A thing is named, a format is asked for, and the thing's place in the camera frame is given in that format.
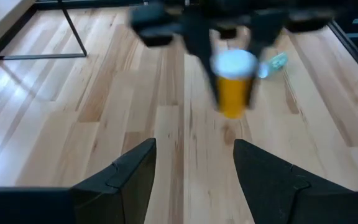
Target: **hardwood floor plank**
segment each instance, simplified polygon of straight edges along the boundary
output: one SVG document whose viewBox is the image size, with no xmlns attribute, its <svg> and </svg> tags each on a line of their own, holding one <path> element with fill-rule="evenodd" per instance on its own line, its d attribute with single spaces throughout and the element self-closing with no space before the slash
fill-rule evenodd
<svg viewBox="0 0 358 224">
<path fill-rule="evenodd" d="M 7 67 L 2 67 L 2 68 L 4 68 L 5 71 L 7 71 L 10 75 L 16 76 L 16 74 L 13 73 L 12 71 L 10 71 Z M 9 84 L 7 84 L 5 86 L 7 86 L 7 87 L 1 92 L 3 94 L 3 97 L 0 99 L 0 114 L 3 111 L 3 109 L 6 107 L 6 105 L 9 103 L 11 98 L 15 96 L 15 92 L 20 91 L 20 89 L 19 90 L 17 89 L 16 84 L 14 82 L 10 82 Z"/>
<path fill-rule="evenodd" d="M 280 51 L 269 48 L 265 58 L 271 58 Z M 310 138 L 303 121 L 302 111 L 296 102 L 295 93 L 286 70 L 261 80 L 256 99 L 256 111 L 246 112 L 250 123 L 250 142 L 282 159 L 325 177 L 325 171 L 317 154 L 317 148 Z"/>
<path fill-rule="evenodd" d="M 329 29 L 323 29 L 319 33 L 319 38 L 323 39 L 325 47 L 329 49 L 330 54 L 337 63 L 337 66 L 340 66 L 341 72 L 336 73 L 338 79 L 344 79 L 342 84 L 344 88 L 349 90 L 349 93 L 353 97 L 358 97 L 358 64 L 353 59 L 352 55 L 346 50 L 346 48 L 336 40 L 335 34 Z"/>
<path fill-rule="evenodd" d="M 151 132 L 154 128 L 156 108 L 158 105 L 158 88 L 161 85 L 160 73 L 156 71 L 143 70 L 142 72 L 131 72 L 134 78 L 134 96 L 126 131 Z"/>
<path fill-rule="evenodd" d="M 232 159 L 243 125 L 213 109 L 193 57 L 185 69 L 184 223 L 251 222 Z"/>
<path fill-rule="evenodd" d="M 99 123 L 75 123 L 57 163 L 53 185 L 71 187 L 85 178 Z"/>
<path fill-rule="evenodd" d="M 138 71 L 151 71 L 151 72 L 160 71 L 161 64 L 163 63 L 163 60 L 165 60 L 165 58 L 162 57 L 162 54 L 166 52 L 166 48 L 159 49 L 155 47 L 146 47 L 143 44 L 139 43 L 138 40 L 136 41 L 136 43 L 137 46 L 139 45 L 143 46 L 143 51 L 140 56 L 141 61 L 139 62 Z M 135 61 L 133 63 L 137 63 L 137 60 L 139 58 L 139 51 L 137 49 L 135 49 L 134 51 L 134 58 Z"/>
<path fill-rule="evenodd" d="M 112 83 L 111 91 L 106 99 L 106 106 L 100 118 L 100 125 L 93 143 L 91 157 L 87 166 L 86 177 L 89 177 L 112 161 L 122 152 L 129 110 L 134 90 L 123 85 L 125 73 L 118 75 Z"/>
<path fill-rule="evenodd" d="M 65 41 L 59 42 L 58 44 L 53 43 L 53 39 L 60 39 L 60 37 L 61 34 L 59 33 L 59 30 L 54 28 L 48 29 L 45 32 L 41 32 L 38 41 L 34 42 L 34 46 L 30 48 L 27 54 L 41 54 L 45 49 L 48 48 L 56 48 L 61 50 L 66 44 Z M 30 74 L 28 70 L 34 67 L 37 62 L 37 60 L 22 60 L 20 65 L 15 70 L 11 70 L 8 67 L 3 67 L 3 69 L 14 78 L 10 81 L 10 84 L 5 87 L 4 91 L 1 92 L 0 99 L 9 98 L 9 96 L 12 94 L 12 91 L 18 88 L 18 85 L 22 85 L 23 79 L 26 77 L 26 75 Z M 50 60 L 48 63 L 55 63 L 55 60 Z"/>
<path fill-rule="evenodd" d="M 16 185 L 53 184 L 66 138 L 77 117 L 77 112 L 54 112 L 49 116 Z"/>
<path fill-rule="evenodd" d="M 32 79 L 30 81 L 31 89 L 29 93 L 35 93 L 35 95 L 48 74 L 48 64 L 52 64 L 53 61 L 39 61 L 37 63 L 40 66 L 34 67 L 35 70 L 30 71 L 28 76 L 30 80 Z M 16 130 L 17 125 L 19 125 L 33 99 L 34 94 L 28 94 L 20 88 L 0 102 L 0 153 Z"/>
<path fill-rule="evenodd" d="M 51 103 L 33 101 L 0 153 L 0 186 L 15 186 L 41 132 L 53 111 Z"/>
<path fill-rule="evenodd" d="M 75 24 L 77 31 L 83 42 L 88 40 L 91 28 L 94 26 L 97 14 L 93 10 L 86 11 L 77 24 Z M 68 53 L 80 53 L 81 49 L 76 41 L 70 28 L 68 28 L 65 38 L 61 43 L 65 42 L 65 46 L 58 54 Z M 53 76 L 48 76 L 42 88 L 39 91 L 39 96 L 47 101 L 55 101 L 59 96 L 64 83 L 67 80 L 70 71 L 76 62 L 74 58 L 62 59 L 55 63 L 53 70 L 51 71 Z"/>
<path fill-rule="evenodd" d="M 158 105 L 182 105 L 184 95 L 185 49 L 177 40 L 165 49 L 161 64 Z"/>
<path fill-rule="evenodd" d="M 145 223 L 183 223 L 183 144 L 179 107 L 159 106 L 154 136 L 157 164 Z"/>
<path fill-rule="evenodd" d="M 314 82 L 288 36 L 282 37 L 282 43 L 278 48 L 285 49 L 289 56 L 288 65 L 285 68 L 289 74 L 288 82 L 295 93 L 303 119 L 318 149 L 319 157 L 327 173 L 326 178 L 350 189 L 358 189 L 358 169 L 350 155 L 349 148 L 318 89 L 312 85 Z"/>
<path fill-rule="evenodd" d="M 148 138 L 153 138 L 154 132 L 151 131 L 128 131 L 125 132 L 124 144 L 122 145 L 122 152 L 124 154 Z"/>
<path fill-rule="evenodd" d="M 132 58 L 131 70 L 138 70 L 144 60 L 143 52 L 147 47 L 138 41 Z"/>
<path fill-rule="evenodd" d="M 77 111 L 82 109 L 81 103 L 87 99 L 90 87 L 92 87 L 104 61 L 103 55 L 106 55 L 106 46 L 112 41 L 115 29 L 112 28 L 111 21 L 114 20 L 115 16 L 115 14 L 106 13 L 105 10 L 99 10 L 98 18 L 89 34 L 89 39 L 84 42 L 86 49 L 89 50 L 89 55 L 87 58 L 75 60 L 73 69 L 57 97 L 60 110 Z"/>
<path fill-rule="evenodd" d="M 86 103 L 81 111 L 79 121 L 95 122 L 99 121 L 103 112 L 106 98 L 110 91 L 111 82 L 117 72 L 127 70 L 127 59 L 130 59 L 131 52 L 134 52 L 134 34 L 132 34 L 124 25 L 119 24 L 116 27 L 112 44 L 106 54 L 102 67 Z"/>
<path fill-rule="evenodd" d="M 55 30 L 42 30 L 33 35 L 32 39 L 26 40 L 26 45 L 21 47 L 22 54 L 40 52 L 46 48 Z M 28 75 L 28 71 L 34 66 L 36 60 L 0 61 L 0 100 L 12 95 L 12 92 L 21 85 L 22 79 Z"/>
<path fill-rule="evenodd" d="M 73 16 L 71 19 L 73 24 L 77 26 L 81 21 L 81 16 Z M 41 36 L 41 39 L 46 39 L 45 41 L 48 41 L 48 47 L 42 49 L 42 51 L 34 50 L 32 54 L 59 54 L 62 52 L 68 42 L 68 39 L 72 35 L 70 26 L 68 25 L 67 21 L 57 22 L 52 16 L 49 17 L 45 23 L 54 24 L 53 26 L 46 29 L 52 29 L 54 31 L 54 35 L 50 38 Z"/>
<path fill-rule="evenodd" d="M 321 40 L 318 32 L 313 35 L 294 35 L 294 44 L 317 86 L 324 104 L 329 110 L 348 147 L 358 146 L 358 94 L 346 78 L 345 65 L 335 54 L 322 54 L 329 43 Z"/>
</svg>

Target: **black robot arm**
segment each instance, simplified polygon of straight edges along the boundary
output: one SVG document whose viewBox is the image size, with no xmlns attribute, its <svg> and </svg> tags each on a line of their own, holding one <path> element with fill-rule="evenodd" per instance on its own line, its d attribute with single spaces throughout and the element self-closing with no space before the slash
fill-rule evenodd
<svg viewBox="0 0 358 224">
<path fill-rule="evenodd" d="M 232 39 L 236 37 L 236 27 L 248 27 L 251 37 L 245 50 L 259 58 L 283 27 L 290 32 L 318 30 L 357 3 L 358 0 L 166 0 L 134 8 L 129 20 L 148 47 L 168 45 L 174 34 L 181 35 L 188 53 L 199 58 L 218 103 L 216 74 L 210 64 L 210 29 L 217 30 L 221 39 Z M 256 72 L 257 67 L 247 91 L 252 91 Z M 252 94 L 245 94 L 249 96 L 246 105 L 251 107 Z"/>
</svg>

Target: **black metal frame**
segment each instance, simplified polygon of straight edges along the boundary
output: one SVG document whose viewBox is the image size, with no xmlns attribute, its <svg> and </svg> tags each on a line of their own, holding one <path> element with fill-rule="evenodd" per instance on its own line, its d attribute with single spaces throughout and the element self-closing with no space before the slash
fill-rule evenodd
<svg viewBox="0 0 358 224">
<path fill-rule="evenodd" d="M 328 27 L 332 30 L 332 32 L 336 35 L 339 41 L 343 44 L 346 50 L 350 53 L 353 59 L 358 63 L 358 48 L 357 46 L 351 41 L 346 34 L 342 31 L 340 26 L 335 22 L 332 21 L 328 24 Z"/>
<path fill-rule="evenodd" d="M 33 60 L 33 59 L 57 59 L 57 58 L 86 57 L 88 55 L 88 53 L 85 49 L 84 44 L 82 43 L 80 35 L 78 34 L 77 30 L 75 29 L 73 21 L 71 20 L 70 15 L 67 12 L 67 8 L 65 7 L 63 0 L 57 0 L 57 5 L 58 5 L 59 9 L 61 9 L 63 11 L 63 14 L 65 15 L 66 20 L 68 22 L 68 25 L 70 26 L 71 30 L 73 31 L 75 39 L 77 40 L 78 44 L 81 47 L 82 53 L 78 53 L 78 54 L 43 54 L 43 55 L 10 55 L 10 56 L 0 56 L 0 60 Z"/>
<path fill-rule="evenodd" d="M 121 7 L 134 6 L 142 4 L 143 0 L 63 0 L 66 9 L 89 9 L 99 7 Z M 59 6 L 56 1 L 44 0 L 35 3 L 38 10 L 52 10 L 58 9 Z"/>
</svg>

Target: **plastic cup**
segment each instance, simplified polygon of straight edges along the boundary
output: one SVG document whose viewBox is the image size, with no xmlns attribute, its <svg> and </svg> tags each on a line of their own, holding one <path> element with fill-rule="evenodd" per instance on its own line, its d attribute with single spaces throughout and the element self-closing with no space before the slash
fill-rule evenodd
<svg viewBox="0 0 358 224">
<path fill-rule="evenodd" d="M 232 49 L 213 57 L 212 65 L 218 76 L 219 110 L 230 119 L 244 114 L 252 73 L 258 64 L 255 55 L 246 50 Z"/>
</svg>

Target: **small green object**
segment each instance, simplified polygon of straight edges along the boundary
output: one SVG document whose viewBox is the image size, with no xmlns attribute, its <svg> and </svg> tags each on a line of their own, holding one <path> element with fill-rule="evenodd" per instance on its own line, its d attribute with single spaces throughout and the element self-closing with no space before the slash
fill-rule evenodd
<svg viewBox="0 0 358 224">
<path fill-rule="evenodd" d="M 288 55 L 283 52 L 259 65 L 259 78 L 267 78 L 281 70 L 288 62 Z"/>
</svg>

